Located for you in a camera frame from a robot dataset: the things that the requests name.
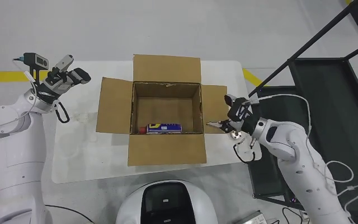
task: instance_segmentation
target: box flap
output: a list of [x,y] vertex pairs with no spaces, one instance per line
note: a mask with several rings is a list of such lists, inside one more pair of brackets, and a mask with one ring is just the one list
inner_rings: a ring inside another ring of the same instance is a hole
[[96,132],[128,134],[133,82],[102,78]]
[[135,54],[133,80],[201,83],[200,58]]
[[129,136],[128,166],[205,163],[203,134]]
[[226,86],[201,85],[202,99],[202,122],[204,133],[223,134],[219,128],[206,125],[207,122],[218,122],[228,119],[229,107],[226,105],[224,96],[227,94]]

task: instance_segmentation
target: white robot body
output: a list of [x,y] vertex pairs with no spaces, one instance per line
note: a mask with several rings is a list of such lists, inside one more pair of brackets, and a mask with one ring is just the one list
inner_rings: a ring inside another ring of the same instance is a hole
[[292,122],[260,119],[253,137],[278,158],[280,171],[292,192],[307,211],[312,223],[349,224],[337,197],[335,184],[322,156],[311,146],[304,128]]
[[[16,104],[26,105],[24,99],[20,96]],[[18,123],[21,132],[0,138],[0,223],[25,223],[28,218],[26,223],[52,223],[41,191],[46,160],[42,115],[30,113]]]
[[[177,209],[176,205],[178,205],[177,201],[173,202],[171,200],[177,200],[177,196],[181,194],[177,194],[178,191],[181,192],[180,188],[174,188],[175,192],[171,194],[165,192],[166,189],[162,188],[162,186],[173,184],[177,186],[183,186],[188,193],[189,196],[189,210],[192,211],[194,214],[194,223],[196,224],[217,224],[218,218],[215,213],[215,209],[213,203],[211,202],[209,196],[200,188],[191,184],[187,181],[183,180],[165,180],[165,181],[158,181],[155,183],[147,184],[131,195],[129,195],[126,200],[121,205],[116,223],[117,224],[140,224],[140,223],[154,223],[154,221],[158,221],[158,223],[176,223],[175,220],[186,220],[186,223],[192,223],[190,217],[183,217],[181,214],[175,214],[172,216],[171,208],[173,210]],[[150,189],[154,189],[153,191],[156,192],[164,192],[163,194],[158,193],[158,195],[154,195],[153,192],[150,192]],[[154,196],[155,198],[150,198],[148,203],[145,202],[146,197]],[[150,216],[153,217],[154,220],[146,219],[147,215],[151,214]]]

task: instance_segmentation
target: black cable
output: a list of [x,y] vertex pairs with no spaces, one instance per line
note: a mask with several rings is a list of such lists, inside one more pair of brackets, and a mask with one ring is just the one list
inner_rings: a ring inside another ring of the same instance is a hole
[[237,151],[236,151],[236,145],[237,145],[237,144],[234,144],[234,146],[233,146],[234,152],[235,152],[236,156],[239,158],[239,160],[240,160],[241,162],[243,162],[244,164],[248,164],[249,162],[252,162],[252,161],[255,160],[255,152],[252,152],[252,155],[253,155],[252,160],[251,160],[251,161],[243,161],[242,158],[239,156],[239,154],[238,154]]
[[303,219],[302,219],[302,217],[301,217],[299,214],[297,214],[296,212],[292,211],[291,209],[285,207],[285,208],[282,209],[282,214],[284,215],[284,217],[285,217],[285,219],[286,219],[286,221],[287,221],[288,224],[290,224],[290,222],[289,222],[289,220],[287,219],[287,217],[286,217],[286,215],[285,215],[285,209],[287,209],[288,211],[290,211],[290,212],[292,212],[293,214],[296,214],[298,217],[300,217],[300,219],[301,219],[300,224],[303,223]]
[[66,207],[62,207],[62,206],[51,206],[51,205],[49,205],[49,204],[46,204],[45,206],[47,206],[47,207],[54,207],[54,208],[62,208],[62,209],[66,209],[66,210],[75,212],[75,213],[77,213],[77,214],[80,214],[81,216],[83,216],[84,218],[86,218],[87,220],[89,220],[90,222],[92,222],[92,220],[90,220],[90,218],[88,218],[87,216],[85,216],[85,215],[82,214],[81,212],[77,212],[76,210],[73,210],[73,209],[70,209],[70,208],[66,208]]
[[69,122],[68,113],[67,113],[65,107],[62,105],[61,102],[58,102],[58,104],[61,106],[63,112],[65,113],[67,120],[63,121],[63,120],[61,119],[60,113],[58,112],[57,106],[55,105],[55,112],[56,112],[57,118],[58,118],[58,120],[59,120],[61,123],[65,124],[65,123]]

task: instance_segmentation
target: metal frame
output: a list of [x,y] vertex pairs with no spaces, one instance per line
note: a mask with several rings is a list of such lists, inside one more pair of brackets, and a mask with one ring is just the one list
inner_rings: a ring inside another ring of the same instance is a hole
[[[249,93],[249,97],[259,92],[259,90],[266,85],[271,79],[277,76],[283,69],[285,69],[290,62],[297,59],[302,53],[304,53],[308,48],[310,48],[317,40],[319,40],[324,34],[336,26],[341,20],[343,20],[351,10],[358,4],[358,0],[351,2],[346,8],[342,10],[332,21],[330,21],[324,28],[322,28],[316,35],[314,35],[305,45],[303,45],[296,53],[294,53],[286,62],[284,62],[278,69],[276,69],[271,75],[269,75],[260,85],[258,85],[253,91]],[[349,55],[345,56],[343,59],[349,60],[352,57],[358,54],[358,49]]]
[[[323,29],[321,29],[316,35],[314,35],[306,44],[304,44],[296,53],[294,53],[289,59],[287,59],[286,62],[284,62],[278,69],[276,69],[272,74],[270,74],[264,81],[261,82],[260,85],[258,85],[253,91],[249,93],[249,97],[254,95],[255,93],[259,92],[261,88],[264,87],[270,80],[272,80],[275,76],[277,76],[283,69],[285,69],[287,66],[294,68],[294,60],[297,60],[297,58],[303,54],[308,48],[310,48],[317,40],[319,40],[324,34],[326,34],[328,31],[330,31],[331,28],[336,26],[343,18],[345,18],[349,13],[351,13],[351,10],[354,7],[358,7],[358,0],[354,0],[351,2],[346,8],[344,8],[332,21],[330,21]],[[353,58],[354,56],[358,55],[358,49],[353,51],[352,53],[348,54],[345,57],[342,58],[325,58],[325,60],[349,60]],[[278,200],[273,199],[270,197],[277,196],[277,195],[261,195],[261,194],[253,194],[253,197],[260,200],[265,200],[267,202],[280,204],[282,206],[287,206],[299,210],[304,210],[302,205],[295,204],[290,201],[290,199],[287,197],[287,192],[283,194],[285,200]]]

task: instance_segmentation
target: table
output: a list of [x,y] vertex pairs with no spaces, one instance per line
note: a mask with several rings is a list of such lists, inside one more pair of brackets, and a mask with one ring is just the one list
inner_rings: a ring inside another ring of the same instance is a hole
[[[95,130],[102,77],[132,81],[133,62],[74,62],[70,69],[77,67],[88,72],[92,80],[60,97],[71,120],[66,124],[57,121],[56,124],[53,182],[68,183],[240,162],[233,152],[236,141],[229,134],[205,134],[206,164],[128,166],[129,135],[96,133]],[[201,76],[203,85],[227,86],[228,93],[248,97],[239,62],[202,60]],[[250,136],[247,136],[239,147],[239,154],[244,160],[252,159],[248,146],[250,141]],[[256,160],[259,160],[261,150],[258,143],[253,150]]]

